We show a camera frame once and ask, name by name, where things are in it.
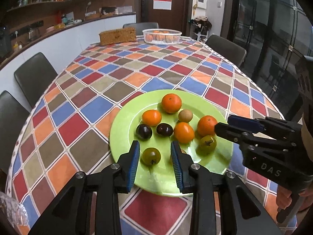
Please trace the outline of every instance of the screw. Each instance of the screw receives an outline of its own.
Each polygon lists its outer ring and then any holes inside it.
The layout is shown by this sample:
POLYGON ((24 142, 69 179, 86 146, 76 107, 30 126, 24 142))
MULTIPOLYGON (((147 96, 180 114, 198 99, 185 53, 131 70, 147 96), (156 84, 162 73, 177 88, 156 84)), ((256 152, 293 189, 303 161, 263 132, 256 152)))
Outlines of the screw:
POLYGON ((119 167, 120 167, 120 165, 117 164, 117 163, 110 165, 110 168, 111 168, 111 169, 118 169, 119 167))
POLYGON ((192 164, 191 168, 197 170, 197 169, 200 169, 200 165, 199 164, 192 164))
POLYGON ((230 179, 233 179, 234 177, 236 177, 236 174, 232 171, 227 172, 226 174, 230 179))
POLYGON ((81 171, 79 171, 79 172, 76 173, 75 177, 76 177, 77 179, 81 179, 82 177, 84 177, 84 173, 81 172, 81 171))

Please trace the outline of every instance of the checkered tablecloth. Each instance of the checkered tablecloth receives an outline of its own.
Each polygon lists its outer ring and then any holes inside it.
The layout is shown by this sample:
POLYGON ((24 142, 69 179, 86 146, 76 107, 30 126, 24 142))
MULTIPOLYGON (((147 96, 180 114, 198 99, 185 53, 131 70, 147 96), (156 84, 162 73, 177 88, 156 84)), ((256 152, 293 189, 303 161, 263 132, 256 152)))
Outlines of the checkered tablecloth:
MULTIPOLYGON (((236 66, 190 38, 172 46, 148 45, 142 38, 105 47, 91 45, 47 89, 16 142, 6 192, 22 202, 29 214, 29 227, 18 227, 21 234, 29 232, 76 171, 100 172, 113 162, 109 132, 115 116, 131 99, 158 89, 201 96, 225 118, 230 114, 281 118, 236 66)), ((242 165, 237 144, 229 169, 275 219, 277 185, 242 165)), ((119 204, 123 234, 189 234, 191 197, 168 198, 134 187, 130 194, 119 195, 119 204)), ((283 233, 291 234, 295 226, 294 218, 283 233)), ((90 234, 93 231, 92 218, 90 234)))

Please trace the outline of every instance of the dining table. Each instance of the dining table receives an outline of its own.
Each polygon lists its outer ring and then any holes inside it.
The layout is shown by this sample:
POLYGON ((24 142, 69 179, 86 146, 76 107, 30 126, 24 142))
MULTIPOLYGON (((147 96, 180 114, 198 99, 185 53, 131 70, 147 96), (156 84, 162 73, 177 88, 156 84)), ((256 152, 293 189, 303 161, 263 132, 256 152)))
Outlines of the dining table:
MULTIPOLYGON (((28 213, 29 225, 17 226, 18 233, 28 234, 77 171, 92 174, 114 163, 109 135, 115 116, 130 100, 159 89, 200 96, 226 120, 231 114, 284 119, 237 66, 190 37, 181 37, 175 45, 147 44, 142 36, 136 42, 90 45, 47 88, 17 139, 6 193, 28 213)), ((241 178, 276 221, 277 184, 242 162, 239 145, 233 144, 228 170, 241 178)), ((217 193, 214 196, 217 234, 221 234, 217 193)), ((94 194, 90 234, 95 198, 94 194)), ((189 234, 192 196, 165 197, 134 186, 129 194, 119 194, 119 207, 124 235, 189 234)), ((294 217, 281 227, 282 234, 289 235, 296 227, 294 217)))

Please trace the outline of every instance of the green plate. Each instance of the green plate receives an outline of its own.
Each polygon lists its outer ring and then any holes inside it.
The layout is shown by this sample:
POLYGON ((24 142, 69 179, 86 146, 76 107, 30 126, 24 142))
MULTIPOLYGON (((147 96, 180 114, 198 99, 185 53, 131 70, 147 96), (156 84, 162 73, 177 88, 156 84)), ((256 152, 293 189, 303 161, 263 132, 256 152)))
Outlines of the green plate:
MULTIPOLYGON (((163 96, 169 93, 175 93, 182 99, 182 109, 189 109, 193 112, 193 119, 189 124, 195 132, 198 121, 205 115, 212 115, 218 122, 226 123, 223 115, 211 103, 194 94, 179 90, 157 90, 145 93, 128 102, 113 121, 110 131, 110 148, 116 162, 121 154, 129 151, 133 140, 139 140, 135 136, 135 130, 141 122, 141 115, 144 111, 158 109, 162 114, 161 123, 175 127, 178 121, 178 112, 171 115, 167 114, 162 110, 160 103, 163 96)), ((140 155, 146 148, 155 147, 161 153, 161 161, 152 168, 146 167, 139 161, 135 184, 155 194, 181 196, 170 160, 170 145, 174 136, 160 137, 156 133, 156 127, 153 127, 152 131, 153 135, 148 141, 139 140, 140 155)), ((200 139, 201 137, 196 133, 196 138, 190 144, 180 144, 180 146, 192 157, 195 163, 205 166, 211 172, 223 174, 233 154, 233 144, 216 136, 216 149, 213 153, 203 157, 198 156, 195 152, 200 139)))

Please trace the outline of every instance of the basket of oranges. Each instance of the basket of oranges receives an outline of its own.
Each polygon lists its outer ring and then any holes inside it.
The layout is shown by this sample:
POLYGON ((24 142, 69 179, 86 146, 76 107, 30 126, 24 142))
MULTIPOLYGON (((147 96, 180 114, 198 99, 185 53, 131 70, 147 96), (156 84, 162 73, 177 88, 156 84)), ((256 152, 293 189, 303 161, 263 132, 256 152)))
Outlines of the basket of oranges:
POLYGON ((170 29, 146 29, 142 32, 146 43, 163 45, 178 44, 182 35, 180 31, 170 29))

